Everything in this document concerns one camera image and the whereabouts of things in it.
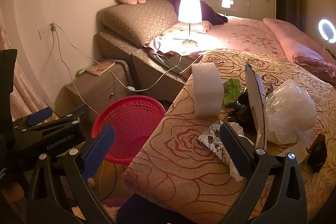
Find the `patterned foil wrapper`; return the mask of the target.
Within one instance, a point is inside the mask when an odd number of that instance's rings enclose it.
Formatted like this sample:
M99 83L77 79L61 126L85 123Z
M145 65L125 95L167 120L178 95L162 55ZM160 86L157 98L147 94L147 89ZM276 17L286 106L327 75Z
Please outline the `patterned foil wrapper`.
M199 135L198 141L214 153L225 165L231 168L234 166L233 161L220 138L220 127L222 123L222 121L217 121L210 125L205 132Z

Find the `clear plastic bag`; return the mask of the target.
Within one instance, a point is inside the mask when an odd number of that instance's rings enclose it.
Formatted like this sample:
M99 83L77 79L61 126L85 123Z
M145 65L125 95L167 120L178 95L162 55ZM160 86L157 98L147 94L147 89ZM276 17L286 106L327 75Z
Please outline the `clear plastic bag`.
M287 80L265 99L266 137L277 145L301 142L308 146L317 123L315 103L308 92Z

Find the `green snack packet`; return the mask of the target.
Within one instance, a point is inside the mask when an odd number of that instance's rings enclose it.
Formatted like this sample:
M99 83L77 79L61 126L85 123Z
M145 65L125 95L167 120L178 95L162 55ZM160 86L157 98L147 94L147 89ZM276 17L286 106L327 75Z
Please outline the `green snack packet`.
M238 79L228 79L224 84L224 95L222 100L223 107L231 107L236 104L242 90Z

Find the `white foam block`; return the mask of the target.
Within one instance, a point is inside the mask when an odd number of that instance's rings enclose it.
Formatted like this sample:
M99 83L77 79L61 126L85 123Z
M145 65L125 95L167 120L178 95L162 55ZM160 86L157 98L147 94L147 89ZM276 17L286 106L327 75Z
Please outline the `white foam block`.
M194 89L194 113L197 118L216 117L222 109L224 87L214 63L191 66Z

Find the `purple floor mat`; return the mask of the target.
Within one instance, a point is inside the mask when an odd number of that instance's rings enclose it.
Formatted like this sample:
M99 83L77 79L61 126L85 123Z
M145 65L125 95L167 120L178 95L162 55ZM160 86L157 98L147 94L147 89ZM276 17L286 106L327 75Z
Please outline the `purple floor mat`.
M106 210L106 212L111 216L111 218L116 221L117 211L122 207L128 198L111 198L101 202L102 206Z

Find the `red plastic mesh basket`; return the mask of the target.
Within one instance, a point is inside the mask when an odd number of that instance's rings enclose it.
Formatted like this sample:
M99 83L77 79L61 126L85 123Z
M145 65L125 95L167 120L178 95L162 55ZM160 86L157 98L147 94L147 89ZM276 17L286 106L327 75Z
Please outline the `red plastic mesh basket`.
M114 142L105 160L129 165L159 125L166 111L160 102L147 96L128 96L113 102L96 118L91 136L112 125Z

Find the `brown fabric nightstand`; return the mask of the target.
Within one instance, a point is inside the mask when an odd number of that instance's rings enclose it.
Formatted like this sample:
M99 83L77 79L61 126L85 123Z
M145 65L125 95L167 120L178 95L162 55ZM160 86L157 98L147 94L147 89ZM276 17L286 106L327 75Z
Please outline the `brown fabric nightstand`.
M116 62L115 65L102 75L85 72L74 83L64 86L76 107L86 102L92 108L88 114L89 124L94 124L98 115L113 102L135 95L135 92L127 89L134 85L127 63L123 60L112 61Z

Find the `small green object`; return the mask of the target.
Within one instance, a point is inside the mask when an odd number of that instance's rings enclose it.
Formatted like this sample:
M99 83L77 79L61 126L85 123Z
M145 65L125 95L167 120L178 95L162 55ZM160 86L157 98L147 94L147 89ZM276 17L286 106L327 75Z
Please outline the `small green object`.
M78 71L76 72L75 77L76 77L76 78L80 77L84 72L85 72L85 69L80 69L80 70L78 70Z

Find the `orange book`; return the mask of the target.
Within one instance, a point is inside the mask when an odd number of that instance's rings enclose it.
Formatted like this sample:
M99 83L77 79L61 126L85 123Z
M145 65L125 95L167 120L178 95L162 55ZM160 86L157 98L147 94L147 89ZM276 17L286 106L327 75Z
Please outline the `orange book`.
M108 69L111 69L111 67L113 65L115 65L115 61L112 60L103 60L100 61L98 64L96 65L92 65L90 67L88 67L85 72L90 73L94 76L100 76L103 73L105 73Z

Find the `pink folded duvet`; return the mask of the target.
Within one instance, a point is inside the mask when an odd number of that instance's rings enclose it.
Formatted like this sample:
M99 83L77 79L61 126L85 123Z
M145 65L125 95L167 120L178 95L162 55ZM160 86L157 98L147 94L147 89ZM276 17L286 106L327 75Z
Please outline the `pink folded duvet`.
M286 58L319 79L335 86L335 58L296 26L283 20L264 18Z

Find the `pink floral bed sheet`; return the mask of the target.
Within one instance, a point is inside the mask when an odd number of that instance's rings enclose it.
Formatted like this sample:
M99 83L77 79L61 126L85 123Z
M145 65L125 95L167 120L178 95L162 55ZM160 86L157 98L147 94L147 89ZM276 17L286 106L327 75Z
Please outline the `pink floral bed sheet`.
M285 57L275 34L260 20L229 16L228 22L213 25L178 22L144 44L150 53L161 56L197 56L208 50L270 53Z

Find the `dark purple cushion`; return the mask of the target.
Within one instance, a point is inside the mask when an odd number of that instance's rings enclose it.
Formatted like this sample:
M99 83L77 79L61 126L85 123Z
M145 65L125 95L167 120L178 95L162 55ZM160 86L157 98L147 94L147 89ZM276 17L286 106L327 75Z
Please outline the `dark purple cushion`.
M174 7L175 13L179 13L179 5L181 0L171 0L171 4ZM206 2L200 1L201 11L202 11L202 20L210 22L212 25L222 25L228 22L226 16L221 16L217 14L212 7L210 7Z

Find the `lit white table lamp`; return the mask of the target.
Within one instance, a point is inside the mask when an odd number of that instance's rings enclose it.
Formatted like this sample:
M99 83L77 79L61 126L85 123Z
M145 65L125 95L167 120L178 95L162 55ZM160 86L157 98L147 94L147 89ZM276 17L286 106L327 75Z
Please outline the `lit white table lamp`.
M197 42L191 39L191 25L202 22L202 10L200 0L181 0L179 4L178 20L188 24L188 39L182 42L184 47L197 46Z

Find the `wall socket with plug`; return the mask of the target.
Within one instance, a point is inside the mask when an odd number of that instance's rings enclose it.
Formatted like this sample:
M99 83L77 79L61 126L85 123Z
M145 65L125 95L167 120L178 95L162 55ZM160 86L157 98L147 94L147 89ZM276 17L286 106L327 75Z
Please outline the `wall socket with plug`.
M44 27L38 29L38 34L42 41L48 41L49 39L52 39L52 26L56 23L57 21L53 20L52 22L46 24Z

